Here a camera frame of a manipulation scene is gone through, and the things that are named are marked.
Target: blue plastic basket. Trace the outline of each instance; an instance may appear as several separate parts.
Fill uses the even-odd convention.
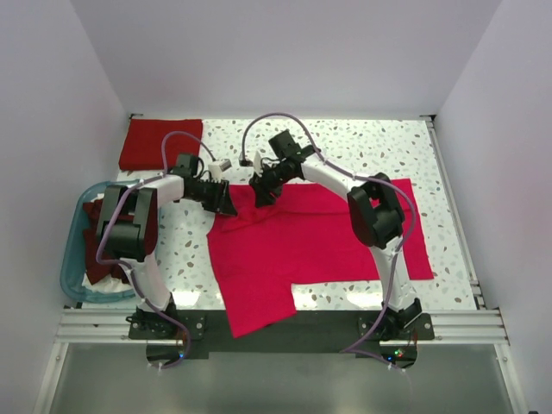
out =
[[[118,182],[117,184],[134,184],[133,182]],[[110,181],[104,181],[93,185],[86,190],[78,199],[75,214],[72,218],[71,230],[67,238],[66,252],[63,256],[61,265],[60,283],[63,292],[71,299],[79,302],[92,302],[94,304],[107,304],[118,302],[127,298],[132,298],[135,293],[130,289],[118,293],[100,293],[93,292],[82,286],[85,277],[85,239],[83,230],[90,227],[88,216],[83,210],[83,203],[88,203],[98,194],[105,192],[108,185],[115,184]]]

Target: white enclosure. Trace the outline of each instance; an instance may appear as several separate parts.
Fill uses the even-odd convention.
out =
[[[552,412],[552,4],[546,0],[21,0],[0,6],[2,412],[28,413],[82,191],[129,113],[397,119],[436,138],[532,410]]]

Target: speckled white surface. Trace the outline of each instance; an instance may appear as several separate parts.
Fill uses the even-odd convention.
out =
[[[384,172],[392,179],[411,178],[422,216],[428,256],[435,279],[414,281],[425,310],[474,310],[475,304],[461,248],[430,136],[423,121],[305,120],[317,145],[334,161],[358,172]],[[225,173],[232,184],[246,184],[250,168],[238,166],[242,132],[249,120],[205,120],[203,141],[217,158],[230,158]],[[306,144],[292,121],[267,119],[248,136],[248,157],[258,148],[272,155],[268,140],[289,129]],[[204,149],[200,156],[208,155]],[[121,172],[118,179],[146,178],[155,172]],[[223,309],[224,303],[210,266],[206,235],[214,216],[197,203],[183,200],[161,211],[157,259],[160,272],[179,308]],[[379,281],[295,285],[298,309],[378,309]],[[85,308],[134,308],[134,299],[116,304],[84,304]]]

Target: purple cable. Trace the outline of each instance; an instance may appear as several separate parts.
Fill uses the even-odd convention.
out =
[[[207,147],[207,145],[205,145],[199,138],[197,138],[195,135],[193,134],[190,134],[189,132],[185,132],[185,131],[173,131],[173,132],[169,132],[167,135],[165,135],[165,137],[163,138],[163,141],[161,142],[161,158],[163,159],[163,175],[166,175],[169,171],[169,165],[168,163],[166,162],[166,152],[165,152],[165,145],[166,145],[166,142],[169,138],[171,138],[172,136],[174,135],[185,135],[187,136],[188,138],[192,138],[193,140],[199,142],[199,145],[201,145],[203,148],[205,148],[205,150],[207,151],[207,153],[209,154],[209,156],[211,157],[211,159],[213,161],[216,161],[216,158],[215,158],[215,155],[213,155],[213,153],[210,151],[209,147]]]
[[[136,291],[136,294],[138,295],[138,297],[140,299],[142,299],[144,301],[144,303],[147,306],[149,306],[157,315],[159,315],[163,319],[167,320],[168,322],[172,323],[173,325],[176,325],[177,328],[179,328],[180,330],[182,330],[185,333],[185,336],[186,336],[185,352],[183,354],[181,354],[180,358],[178,358],[176,361],[170,362],[170,363],[167,363],[167,364],[163,364],[162,366],[160,366],[161,369],[167,369],[167,368],[170,368],[170,367],[177,366],[189,354],[190,346],[191,346],[190,331],[182,323],[180,323],[176,319],[173,319],[173,318],[169,317],[168,315],[165,315],[161,309],[159,309],[157,306],[152,304],[150,302],[150,300],[147,299],[144,296],[144,294],[141,291],[140,287],[136,283],[135,271],[134,271],[134,268],[130,265],[130,263],[128,263],[127,261],[124,261],[124,260],[103,260],[102,259],[102,254],[104,253],[105,245],[107,244],[107,240],[110,236],[111,230],[113,229],[113,226],[115,225],[116,219],[119,217],[119,214],[121,214],[122,206],[124,205],[124,202],[129,197],[130,193],[133,190],[135,190],[136,188],[138,188],[138,187],[140,187],[144,184],[151,183],[151,182],[153,182],[157,179],[160,179],[160,178],[161,177],[153,177],[151,179],[141,180],[138,183],[136,183],[134,185],[131,185],[122,194],[121,199],[119,200],[119,203],[117,204],[117,207],[115,208],[115,211],[113,212],[113,216],[111,216],[110,222],[108,223],[107,227],[105,228],[102,240],[100,241],[100,244],[97,248],[96,261],[101,265],[118,265],[120,267],[126,267],[130,271],[130,283],[135,288],[135,291]]]
[[[359,179],[360,181],[369,181],[369,182],[372,182],[372,183],[385,185],[385,186],[393,189],[396,193],[398,193],[406,201],[406,203],[408,204],[409,208],[412,211],[411,225],[406,230],[405,235],[403,236],[403,239],[399,242],[399,244],[395,248],[395,252],[394,252],[395,254],[393,255],[392,262],[391,262],[391,275],[389,276],[389,289],[387,289],[387,294],[386,294],[386,297],[384,298],[384,302],[383,302],[383,305],[381,307],[381,311],[379,312],[378,317],[376,318],[376,320],[374,321],[372,327],[368,330],[368,332],[365,335],[363,335],[355,343],[349,345],[348,347],[346,347],[345,349],[342,350],[342,352],[344,352],[344,353],[365,352],[365,351],[360,351],[359,349],[355,349],[355,348],[357,346],[359,346],[361,343],[363,343],[366,339],[368,339],[368,337],[370,337],[370,335],[378,328],[378,326],[380,325],[380,323],[381,323],[381,321],[382,321],[382,319],[383,319],[383,317],[384,317],[384,315],[387,311],[387,308],[389,307],[389,301],[391,300],[391,291],[392,291],[393,281],[394,281],[394,278],[395,278],[395,268],[397,266],[397,258],[398,258],[397,253],[400,251],[400,249],[404,246],[404,244],[406,243],[408,238],[411,236],[412,232],[414,231],[414,228],[416,228],[416,224],[417,224],[417,215],[416,215],[417,209],[416,209],[416,206],[414,205],[412,200],[410,200],[410,198],[405,194],[405,192],[402,191],[400,188],[398,188],[396,185],[394,185],[392,183],[389,183],[387,181],[384,181],[383,179],[376,179],[376,178],[372,178],[372,177],[355,175],[355,174],[345,170],[341,166],[338,166],[337,164],[334,164],[333,162],[331,162],[329,160],[326,160],[324,158],[324,156],[322,155],[322,152],[320,151],[320,148],[318,148],[317,144],[314,142],[314,138],[312,138],[311,132],[307,129],[307,127],[304,125],[304,123],[299,118],[297,118],[296,116],[293,116],[291,114],[287,114],[285,112],[271,112],[269,114],[259,116],[259,117],[255,118],[245,128],[245,130],[243,131],[243,137],[241,138],[241,158],[243,160],[246,159],[245,140],[246,140],[246,137],[247,137],[247,134],[248,134],[249,130],[258,121],[266,119],[270,116],[283,116],[283,117],[290,118],[293,121],[295,121],[299,125],[299,127],[301,127],[301,129],[303,130],[303,132],[304,132],[305,136],[308,138],[310,144],[314,147],[314,151],[317,154],[318,158],[321,161],[323,161],[327,166],[329,166],[330,168],[333,168],[334,170],[338,171],[339,173],[341,173],[341,174],[343,174],[347,177],[350,177],[351,179]]]

